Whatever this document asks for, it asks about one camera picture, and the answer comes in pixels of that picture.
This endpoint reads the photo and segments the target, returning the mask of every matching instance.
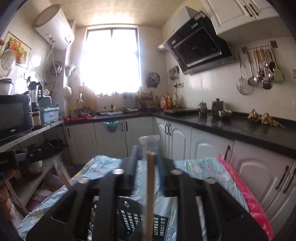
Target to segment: fruit basket picture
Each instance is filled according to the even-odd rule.
[[[0,50],[0,56],[2,57],[5,50],[11,49],[15,54],[16,64],[27,69],[31,48],[14,36],[11,32],[7,33],[4,41],[5,45],[3,45]]]

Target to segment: black countertop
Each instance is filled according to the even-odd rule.
[[[296,127],[286,126],[286,128],[282,128],[255,124],[250,123],[249,120],[244,117],[232,116],[230,119],[221,119],[220,117],[213,117],[211,114],[199,116],[198,114],[171,115],[164,112],[137,112],[116,116],[96,116],[92,120],[69,121],[66,125],[144,116],[155,116],[168,121],[174,121],[231,140],[250,143],[296,159]]]

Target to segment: water heater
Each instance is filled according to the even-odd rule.
[[[54,4],[45,9],[34,20],[33,27],[47,42],[55,41],[55,48],[68,48],[75,39],[61,5]]]

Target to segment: fruit painting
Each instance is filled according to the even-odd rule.
[[[31,48],[28,45],[24,44],[11,32],[7,33],[4,41],[5,45],[3,45],[0,50],[0,56],[2,57],[5,50],[11,49],[15,54],[17,65],[27,69]]]

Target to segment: microwave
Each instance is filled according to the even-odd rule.
[[[0,141],[33,128],[31,98],[27,95],[0,95]]]
[[[164,44],[184,74],[235,62],[225,40],[218,37],[212,21],[199,12]]]

